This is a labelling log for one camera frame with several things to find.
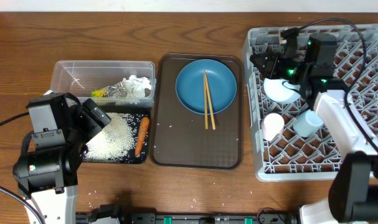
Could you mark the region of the light blue bowl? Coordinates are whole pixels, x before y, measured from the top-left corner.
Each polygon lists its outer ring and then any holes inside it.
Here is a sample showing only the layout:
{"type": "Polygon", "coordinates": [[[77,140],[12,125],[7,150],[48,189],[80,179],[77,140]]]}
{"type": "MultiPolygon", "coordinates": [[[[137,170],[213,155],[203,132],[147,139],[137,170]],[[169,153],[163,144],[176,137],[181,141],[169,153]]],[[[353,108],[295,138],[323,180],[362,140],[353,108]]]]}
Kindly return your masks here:
{"type": "Polygon", "coordinates": [[[293,103],[301,96],[299,94],[300,86],[292,85],[284,79],[268,79],[263,81],[263,89],[269,99],[277,103],[293,103]]]}

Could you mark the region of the light blue cup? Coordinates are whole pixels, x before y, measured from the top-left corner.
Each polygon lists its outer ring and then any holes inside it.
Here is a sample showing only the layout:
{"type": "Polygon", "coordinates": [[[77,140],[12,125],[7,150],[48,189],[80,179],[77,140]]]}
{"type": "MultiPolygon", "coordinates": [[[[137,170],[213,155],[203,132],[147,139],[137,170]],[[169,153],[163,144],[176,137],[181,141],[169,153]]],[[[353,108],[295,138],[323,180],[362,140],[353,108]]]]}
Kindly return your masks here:
{"type": "Polygon", "coordinates": [[[296,117],[293,129],[301,137],[307,138],[316,134],[323,124],[322,119],[313,110],[306,110],[296,117]]]}

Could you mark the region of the pink cup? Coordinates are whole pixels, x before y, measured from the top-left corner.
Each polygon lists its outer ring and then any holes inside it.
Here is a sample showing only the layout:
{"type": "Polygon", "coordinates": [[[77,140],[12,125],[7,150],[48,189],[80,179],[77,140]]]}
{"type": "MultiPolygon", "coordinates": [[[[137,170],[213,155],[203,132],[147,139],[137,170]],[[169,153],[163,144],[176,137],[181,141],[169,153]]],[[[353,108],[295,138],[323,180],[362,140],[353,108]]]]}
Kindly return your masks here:
{"type": "Polygon", "coordinates": [[[285,121],[277,113],[270,113],[261,122],[264,140],[271,141],[284,130],[285,121]]]}

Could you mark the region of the dark blue plate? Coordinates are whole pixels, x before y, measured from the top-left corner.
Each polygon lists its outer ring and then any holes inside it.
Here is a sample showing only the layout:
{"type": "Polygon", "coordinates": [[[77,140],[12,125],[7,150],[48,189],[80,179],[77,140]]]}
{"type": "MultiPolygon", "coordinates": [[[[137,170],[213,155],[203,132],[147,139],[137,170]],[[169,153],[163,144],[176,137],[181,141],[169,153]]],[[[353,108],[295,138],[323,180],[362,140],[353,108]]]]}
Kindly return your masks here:
{"type": "Polygon", "coordinates": [[[237,81],[233,72],[223,63],[200,59],[187,64],[177,76],[176,95],[190,111],[204,114],[204,75],[207,76],[213,112],[228,108],[237,92],[237,81]]]}

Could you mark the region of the white tissue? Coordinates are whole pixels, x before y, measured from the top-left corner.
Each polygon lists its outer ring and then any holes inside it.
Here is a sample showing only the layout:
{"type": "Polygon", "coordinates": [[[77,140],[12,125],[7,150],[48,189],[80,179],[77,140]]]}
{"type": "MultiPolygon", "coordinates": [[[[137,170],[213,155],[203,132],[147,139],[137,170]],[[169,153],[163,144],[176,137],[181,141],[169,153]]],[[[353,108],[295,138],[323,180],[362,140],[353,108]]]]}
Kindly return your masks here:
{"type": "Polygon", "coordinates": [[[120,96],[131,104],[138,104],[140,99],[151,93],[151,81],[146,77],[131,75],[129,79],[121,81],[120,96]]]}

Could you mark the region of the orange carrot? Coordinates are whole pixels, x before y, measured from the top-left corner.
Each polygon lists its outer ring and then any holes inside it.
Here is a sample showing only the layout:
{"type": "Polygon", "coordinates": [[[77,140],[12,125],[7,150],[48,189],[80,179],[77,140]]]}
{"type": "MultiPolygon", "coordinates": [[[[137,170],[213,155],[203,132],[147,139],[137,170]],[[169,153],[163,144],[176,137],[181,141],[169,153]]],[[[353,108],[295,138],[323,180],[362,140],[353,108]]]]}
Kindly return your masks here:
{"type": "Polygon", "coordinates": [[[138,137],[135,147],[135,156],[138,157],[141,154],[141,150],[144,144],[144,140],[146,138],[146,134],[148,132],[149,127],[149,118],[147,116],[143,117],[140,122],[138,137]]]}

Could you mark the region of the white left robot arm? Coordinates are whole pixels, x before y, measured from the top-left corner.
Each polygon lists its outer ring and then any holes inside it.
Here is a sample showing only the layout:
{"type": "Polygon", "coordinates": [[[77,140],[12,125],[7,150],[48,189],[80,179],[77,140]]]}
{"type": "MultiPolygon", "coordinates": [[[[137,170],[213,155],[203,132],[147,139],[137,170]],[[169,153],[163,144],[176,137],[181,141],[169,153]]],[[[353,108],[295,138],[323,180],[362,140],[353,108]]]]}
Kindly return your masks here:
{"type": "Polygon", "coordinates": [[[33,132],[24,138],[13,176],[31,223],[75,223],[77,170],[87,142],[111,118],[92,100],[49,93],[31,100],[33,132]]]}

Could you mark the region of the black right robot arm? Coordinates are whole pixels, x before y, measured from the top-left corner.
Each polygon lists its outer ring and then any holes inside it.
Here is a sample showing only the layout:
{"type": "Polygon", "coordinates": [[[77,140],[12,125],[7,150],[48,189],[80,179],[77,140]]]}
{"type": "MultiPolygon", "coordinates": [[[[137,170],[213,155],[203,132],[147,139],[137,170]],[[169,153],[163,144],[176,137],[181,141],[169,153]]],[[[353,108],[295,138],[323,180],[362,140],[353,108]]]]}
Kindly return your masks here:
{"type": "Polygon", "coordinates": [[[312,33],[305,58],[294,59],[299,28],[279,33],[283,53],[267,50],[249,60],[270,79],[298,85],[297,91],[326,125],[343,158],[328,198],[300,208],[301,223],[378,222],[378,139],[356,109],[344,80],[334,77],[337,38],[312,33]]]}

